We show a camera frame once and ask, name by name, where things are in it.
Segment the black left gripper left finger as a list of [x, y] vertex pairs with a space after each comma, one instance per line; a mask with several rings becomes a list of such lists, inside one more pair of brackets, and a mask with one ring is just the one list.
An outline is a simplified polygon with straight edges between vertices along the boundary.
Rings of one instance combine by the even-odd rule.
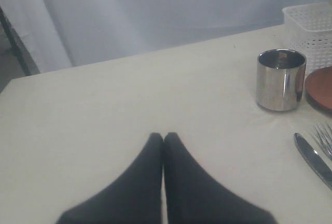
[[130, 166], [109, 186], [68, 209], [58, 223], [161, 223], [163, 138], [151, 133]]

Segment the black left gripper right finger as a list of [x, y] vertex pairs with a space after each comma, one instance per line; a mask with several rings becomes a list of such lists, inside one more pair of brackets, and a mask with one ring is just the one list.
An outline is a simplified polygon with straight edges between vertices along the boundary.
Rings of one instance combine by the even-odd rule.
[[177, 133], [164, 138], [163, 165], [169, 223], [276, 223], [271, 213], [210, 176]]

